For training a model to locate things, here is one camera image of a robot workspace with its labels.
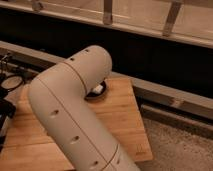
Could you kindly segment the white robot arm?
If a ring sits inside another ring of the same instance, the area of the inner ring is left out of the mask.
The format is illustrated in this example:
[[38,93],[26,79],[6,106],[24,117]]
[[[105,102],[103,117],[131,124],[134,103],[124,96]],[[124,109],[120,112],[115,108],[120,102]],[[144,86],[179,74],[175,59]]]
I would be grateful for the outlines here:
[[77,171],[140,171],[85,101],[111,70],[110,54],[92,45],[30,83],[34,114]]

